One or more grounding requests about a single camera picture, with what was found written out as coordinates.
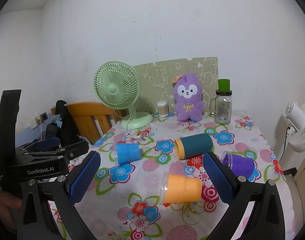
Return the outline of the person's left hand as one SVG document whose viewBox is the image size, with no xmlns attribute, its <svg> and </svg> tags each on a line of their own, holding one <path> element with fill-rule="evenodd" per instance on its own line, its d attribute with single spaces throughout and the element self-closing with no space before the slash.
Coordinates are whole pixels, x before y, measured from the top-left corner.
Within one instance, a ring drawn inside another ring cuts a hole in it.
<svg viewBox="0 0 305 240">
<path fill-rule="evenodd" d="M 17 230 L 17 223 L 14 221 L 10 209 L 19 210 L 22 200 L 7 192 L 0 190 L 0 219 L 10 230 Z"/>
</svg>

